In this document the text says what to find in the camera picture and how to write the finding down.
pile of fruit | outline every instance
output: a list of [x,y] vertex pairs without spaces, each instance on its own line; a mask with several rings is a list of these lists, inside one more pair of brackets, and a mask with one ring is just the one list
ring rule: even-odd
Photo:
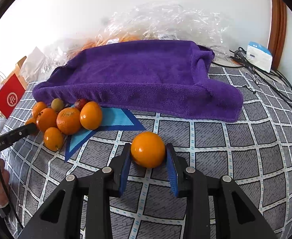
[[44,133],[45,146],[51,151],[62,148],[64,135],[73,135],[82,127],[88,130],[97,129],[102,123],[102,109],[96,102],[79,99],[74,108],[64,108],[64,102],[56,98],[48,108],[44,102],[38,102],[32,109],[32,118],[25,124],[35,123]]

white and blue package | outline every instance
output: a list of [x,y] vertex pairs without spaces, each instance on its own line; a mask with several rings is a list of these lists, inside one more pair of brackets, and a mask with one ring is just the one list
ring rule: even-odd
[[272,55],[264,46],[256,42],[249,42],[247,47],[247,60],[256,67],[270,72]]

barcode label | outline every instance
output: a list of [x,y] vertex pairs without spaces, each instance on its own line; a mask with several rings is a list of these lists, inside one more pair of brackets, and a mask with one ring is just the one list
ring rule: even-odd
[[106,43],[106,45],[114,44],[114,43],[119,43],[119,38],[115,38],[115,39],[108,40],[107,43]]
[[175,35],[159,36],[159,39],[163,39],[163,40],[178,40]]

brown wooden trim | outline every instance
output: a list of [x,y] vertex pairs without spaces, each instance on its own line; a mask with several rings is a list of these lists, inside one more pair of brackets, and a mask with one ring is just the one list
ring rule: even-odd
[[282,0],[272,0],[271,31],[268,49],[272,54],[271,68],[278,69],[287,29],[287,7]]

human hand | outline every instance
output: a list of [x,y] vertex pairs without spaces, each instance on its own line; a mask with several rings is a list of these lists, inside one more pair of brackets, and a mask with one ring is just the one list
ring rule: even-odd
[[[5,182],[5,185],[6,185],[6,187],[8,187],[8,181],[10,179],[10,173],[7,170],[4,169],[4,165],[5,165],[4,160],[0,158],[1,172],[2,172],[2,175],[3,175],[3,179],[4,179],[4,182]],[[7,202],[8,202],[8,197],[6,196],[5,191],[3,189],[3,186],[0,183],[0,205],[4,206]]]

